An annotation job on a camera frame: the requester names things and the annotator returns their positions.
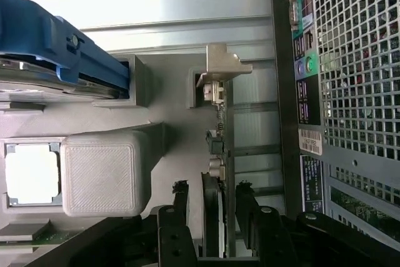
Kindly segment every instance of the white plastic cover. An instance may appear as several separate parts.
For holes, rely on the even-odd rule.
[[[69,216],[136,216],[151,195],[146,135],[134,131],[74,134],[61,145],[62,207]]]

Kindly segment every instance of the metal mesh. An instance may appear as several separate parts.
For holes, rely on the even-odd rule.
[[[350,226],[351,228],[354,228],[358,230],[360,233],[366,234],[360,227],[356,226],[354,223],[351,223],[348,221],[345,217],[342,217],[341,215],[338,215],[337,220],[343,223],[344,225]]]
[[[331,186],[331,201],[400,242],[400,221]]]
[[[400,159],[399,0],[316,0],[324,142]]]
[[[331,166],[331,176],[361,191],[400,206],[400,190],[398,189],[339,167]]]

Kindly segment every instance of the barcode sticker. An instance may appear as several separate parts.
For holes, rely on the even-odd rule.
[[[310,153],[323,153],[323,142],[321,134],[318,131],[309,131],[307,129],[299,129],[300,149]]]

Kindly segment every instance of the label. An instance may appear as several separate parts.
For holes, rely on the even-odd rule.
[[[302,209],[324,213],[322,164],[310,156],[300,156]]]
[[[319,156],[323,153],[323,142],[319,131],[299,129],[299,145],[301,150],[309,153],[318,154]]]
[[[308,28],[310,25],[314,23],[314,18],[313,18],[313,13],[308,14],[306,17],[303,17],[302,19],[302,28],[303,30]]]

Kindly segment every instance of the usb port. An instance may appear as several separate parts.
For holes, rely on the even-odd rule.
[[[303,86],[302,86],[301,82],[298,82],[298,84],[297,84],[297,94],[298,94],[299,99],[303,98]]]
[[[299,40],[295,40],[294,42],[294,56],[299,57],[300,56],[300,43]]]
[[[304,106],[302,103],[299,103],[299,115],[300,115],[300,121],[304,120]]]
[[[304,37],[300,37],[300,55],[304,54]]]
[[[304,119],[308,120],[308,104],[304,103]]]
[[[306,37],[306,50],[313,48],[314,36],[311,33],[311,31],[305,33],[305,37]]]
[[[307,84],[305,81],[302,84],[302,90],[304,92],[304,98],[307,98]]]

